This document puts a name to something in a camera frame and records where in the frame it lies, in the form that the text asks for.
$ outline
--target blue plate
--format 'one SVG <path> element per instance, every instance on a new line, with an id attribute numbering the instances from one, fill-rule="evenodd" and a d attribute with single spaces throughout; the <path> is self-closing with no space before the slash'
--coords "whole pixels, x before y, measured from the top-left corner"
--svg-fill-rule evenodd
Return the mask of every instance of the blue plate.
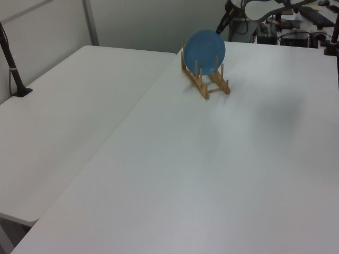
<path id="1" fill-rule="evenodd" d="M 198 60 L 199 73 L 210 75 L 216 71 L 216 56 L 219 67 L 226 53 L 224 40 L 213 30 L 200 30 L 193 34 L 185 44 L 184 61 L 187 68 L 195 74 L 195 61 Z"/>

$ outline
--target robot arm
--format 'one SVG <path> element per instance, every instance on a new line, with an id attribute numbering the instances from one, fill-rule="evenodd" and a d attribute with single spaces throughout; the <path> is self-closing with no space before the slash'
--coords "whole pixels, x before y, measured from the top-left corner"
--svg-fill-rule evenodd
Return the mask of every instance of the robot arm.
<path id="1" fill-rule="evenodd" d="M 298 8 L 299 6 L 314 1 L 315 0 L 227 0 L 225 5 L 226 14 L 222 17 L 216 32 L 220 34 L 232 18 L 242 11 L 250 20 L 263 22 L 273 14 Z"/>

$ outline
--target electronic equipment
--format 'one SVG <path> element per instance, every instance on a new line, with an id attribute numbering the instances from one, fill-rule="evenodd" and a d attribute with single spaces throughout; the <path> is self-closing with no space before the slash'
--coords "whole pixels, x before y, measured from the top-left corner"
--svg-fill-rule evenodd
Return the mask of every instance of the electronic equipment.
<path id="1" fill-rule="evenodd" d="M 327 5 L 326 8 L 329 9 L 333 13 L 338 13 L 339 12 L 339 7 L 335 6 L 335 5 Z"/>
<path id="2" fill-rule="evenodd" d="M 308 36 L 308 33 L 304 30 L 283 29 L 280 36 L 280 45 L 307 48 Z"/>
<path id="3" fill-rule="evenodd" d="M 334 23 L 332 21 L 325 18 L 311 7 L 301 6 L 298 8 L 298 10 L 302 16 L 313 22 L 315 25 L 317 25 L 318 28 L 334 26 Z"/>
<path id="4" fill-rule="evenodd" d="M 275 24 L 258 24 L 257 43 L 276 45 L 276 27 Z"/>

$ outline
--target black device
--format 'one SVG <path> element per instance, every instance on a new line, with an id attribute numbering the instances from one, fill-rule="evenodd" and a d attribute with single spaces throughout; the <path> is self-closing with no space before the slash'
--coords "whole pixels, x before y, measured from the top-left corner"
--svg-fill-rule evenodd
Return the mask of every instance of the black device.
<path id="1" fill-rule="evenodd" d="M 225 4 L 225 11 L 226 13 L 222 17 L 220 24 L 217 27 L 217 34 L 220 34 L 225 29 L 225 27 L 228 26 L 233 17 L 239 15 L 242 10 L 237 8 L 231 1 L 227 1 Z"/>
<path id="2" fill-rule="evenodd" d="M 320 45 L 322 47 L 325 47 L 326 45 L 322 45 L 322 43 L 325 42 L 326 40 L 326 32 L 315 32 L 315 33 L 311 33 L 309 35 L 309 47 L 313 48 L 313 49 L 317 49 L 319 46 L 318 41 L 320 41 Z"/>
<path id="3" fill-rule="evenodd" d="M 318 2 L 319 6 L 325 6 L 325 5 L 329 5 L 329 0 L 321 0 Z"/>
<path id="4" fill-rule="evenodd" d="M 338 13 L 339 12 L 339 7 L 335 5 L 328 5 L 326 6 L 327 9 L 329 9 L 333 13 Z"/>
<path id="5" fill-rule="evenodd" d="M 283 29 L 281 31 L 280 45 L 290 47 L 302 47 L 308 46 L 308 33 L 304 30 L 291 30 Z"/>
<path id="6" fill-rule="evenodd" d="M 257 43 L 276 45 L 276 27 L 275 24 L 258 24 Z"/>
<path id="7" fill-rule="evenodd" d="M 16 93 L 13 94 L 13 96 L 24 97 L 25 95 L 29 94 L 33 90 L 25 87 L 23 85 L 22 81 L 21 81 L 19 72 L 16 68 L 14 59 L 13 59 L 11 51 L 10 51 L 10 46 L 8 44 L 8 39 L 7 39 L 5 30 L 2 27 L 1 22 L 0 22 L 0 44 L 1 44 L 2 50 L 5 54 L 5 58 L 7 60 L 8 66 L 10 67 L 10 71 L 13 75 L 14 81 L 16 83 L 17 91 L 16 91 Z"/>
<path id="8" fill-rule="evenodd" d="M 334 26 L 334 23 L 332 21 L 325 18 L 311 7 L 301 6 L 298 8 L 298 10 L 302 16 L 313 22 L 318 28 Z"/>

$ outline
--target black pole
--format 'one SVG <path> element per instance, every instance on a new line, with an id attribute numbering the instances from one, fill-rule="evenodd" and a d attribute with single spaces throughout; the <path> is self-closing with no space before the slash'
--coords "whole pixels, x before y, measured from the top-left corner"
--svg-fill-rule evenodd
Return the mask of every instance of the black pole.
<path id="1" fill-rule="evenodd" d="M 13 94 L 13 96 L 17 96 L 17 97 L 24 97 L 25 95 L 29 94 L 30 92 L 32 92 L 33 90 L 30 88 L 27 88 L 23 85 L 19 72 L 16 68 L 14 59 L 12 57 L 11 51 L 10 51 L 10 46 L 8 44 L 8 40 L 7 40 L 7 36 L 5 33 L 4 28 L 1 25 L 0 22 L 0 44 L 1 44 L 1 48 L 5 54 L 8 66 L 10 67 L 11 73 L 13 75 L 14 81 L 16 83 L 16 93 Z"/>
<path id="2" fill-rule="evenodd" d="M 337 15 L 337 19 L 335 21 L 333 35 L 331 41 L 326 41 L 326 49 L 324 50 L 324 54 L 327 56 L 337 56 L 338 46 L 338 35 L 339 35 L 339 15 Z"/>

